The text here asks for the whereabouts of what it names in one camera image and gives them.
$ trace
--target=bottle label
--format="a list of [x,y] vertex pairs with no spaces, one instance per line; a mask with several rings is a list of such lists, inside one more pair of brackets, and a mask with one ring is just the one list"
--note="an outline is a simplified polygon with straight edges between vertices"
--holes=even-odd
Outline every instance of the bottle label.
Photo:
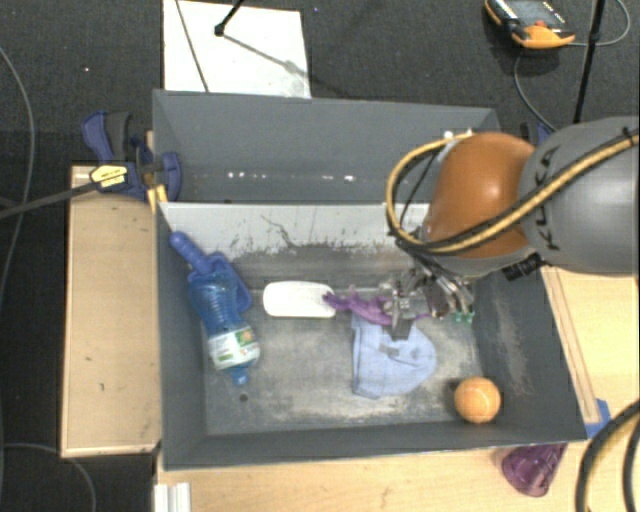
[[249,327],[211,336],[209,357],[216,370],[224,370],[260,357],[260,346]]

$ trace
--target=black carpet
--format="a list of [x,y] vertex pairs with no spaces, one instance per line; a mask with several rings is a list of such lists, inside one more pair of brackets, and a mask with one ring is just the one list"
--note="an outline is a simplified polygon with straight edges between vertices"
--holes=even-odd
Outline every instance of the black carpet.
[[[640,4],[627,1],[632,29],[619,44],[596,51],[584,120],[638,114]],[[302,11],[313,96],[491,107],[503,129],[518,134],[523,121],[535,120],[513,86],[519,51],[488,23],[482,3],[265,0],[247,5]],[[578,40],[585,41],[589,2],[556,4]],[[602,40],[623,29],[622,11],[609,0]],[[150,92],[162,86],[160,0],[3,0],[0,46],[33,106],[37,146],[32,199],[64,190],[71,164],[92,158],[79,131],[87,114],[127,110],[134,116],[132,131],[151,128]],[[573,118],[583,58],[584,49],[566,48],[521,62],[522,86],[531,102],[558,127]],[[0,62],[0,197],[15,202],[24,185],[26,127],[18,88]],[[14,224],[15,219],[0,221],[0,265]],[[64,204],[24,217],[0,317],[7,443],[58,443],[65,234]],[[98,510],[149,509],[151,457],[83,463],[96,485]],[[4,466],[3,511],[90,510],[81,475],[55,456],[8,449]]]

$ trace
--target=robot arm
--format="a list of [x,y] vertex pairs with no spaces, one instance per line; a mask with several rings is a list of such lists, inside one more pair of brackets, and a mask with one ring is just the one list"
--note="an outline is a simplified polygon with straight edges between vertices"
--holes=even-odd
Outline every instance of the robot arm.
[[[447,144],[427,218],[409,234],[395,216],[397,183]],[[638,275],[637,117],[573,125],[538,148],[500,133],[430,146],[398,163],[386,197],[391,234],[428,302],[467,312],[473,281],[500,269]]]

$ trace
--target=blue towel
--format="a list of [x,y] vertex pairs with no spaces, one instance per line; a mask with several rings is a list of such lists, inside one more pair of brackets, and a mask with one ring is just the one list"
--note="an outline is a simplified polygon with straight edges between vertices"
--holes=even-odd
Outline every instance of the blue towel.
[[380,325],[353,315],[353,392],[367,398],[403,395],[436,369],[433,343],[411,326],[406,340],[393,341]]

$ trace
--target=wooden table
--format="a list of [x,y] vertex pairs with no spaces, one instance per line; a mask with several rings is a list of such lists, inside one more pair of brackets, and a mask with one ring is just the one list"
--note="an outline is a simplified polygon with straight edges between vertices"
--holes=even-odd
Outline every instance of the wooden table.
[[[75,184],[86,171],[74,168]],[[149,452],[160,439],[151,228],[149,207],[125,197],[92,193],[72,202],[63,456]],[[547,272],[563,339],[575,334],[582,355],[574,357],[584,358],[595,395],[616,414],[639,394],[636,282]],[[628,427],[594,474],[594,512],[624,510]],[[565,511],[573,510],[585,446],[569,446],[551,491],[538,499],[509,486],[499,450],[170,473],[159,464],[157,480],[189,482],[194,512]]]

